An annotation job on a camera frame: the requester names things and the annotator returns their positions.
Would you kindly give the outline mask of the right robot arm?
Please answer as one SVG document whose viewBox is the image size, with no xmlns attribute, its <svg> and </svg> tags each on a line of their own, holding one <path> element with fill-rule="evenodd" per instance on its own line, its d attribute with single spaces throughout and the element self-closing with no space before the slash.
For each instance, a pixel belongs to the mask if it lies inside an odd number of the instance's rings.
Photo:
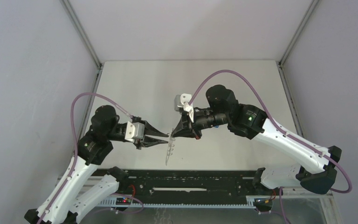
<svg viewBox="0 0 358 224">
<path fill-rule="evenodd" d="M 322 147 L 274 123 L 254 105 L 238 102 L 232 90 L 215 85 L 206 91 L 208 108 L 193 107 L 190 94 L 175 97 L 174 109 L 181 115 L 172 137 L 200 139 L 202 130 L 226 125 L 237 136 L 267 144 L 295 161 L 292 165 L 259 168 L 252 188 L 258 195 L 280 187 L 302 187 L 324 195 L 334 185 L 336 164 L 341 157 L 337 146 Z"/>
</svg>

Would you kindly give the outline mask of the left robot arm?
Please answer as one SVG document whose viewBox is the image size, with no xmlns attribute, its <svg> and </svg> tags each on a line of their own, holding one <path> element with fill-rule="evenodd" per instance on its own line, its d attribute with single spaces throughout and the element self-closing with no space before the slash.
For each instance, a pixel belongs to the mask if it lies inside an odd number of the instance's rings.
<svg viewBox="0 0 358 224">
<path fill-rule="evenodd" d="M 113 141 L 129 142 L 136 149 L 142 149 L 166 144 L 168 134 L 157 130 L 140 117 L 122 124 L 119 119 L 113 106 L 97 108 L 89 130 L 77 143 L 77 151 L 64 176 L 41 206 L 26 212 L 24 218 L 28 223 L 78 224 L 108 195 L 127 192 L 127 173 L 113 167 L 98 184 L 80 194 L 86 181 L 113 150 Z"/>
</svg>

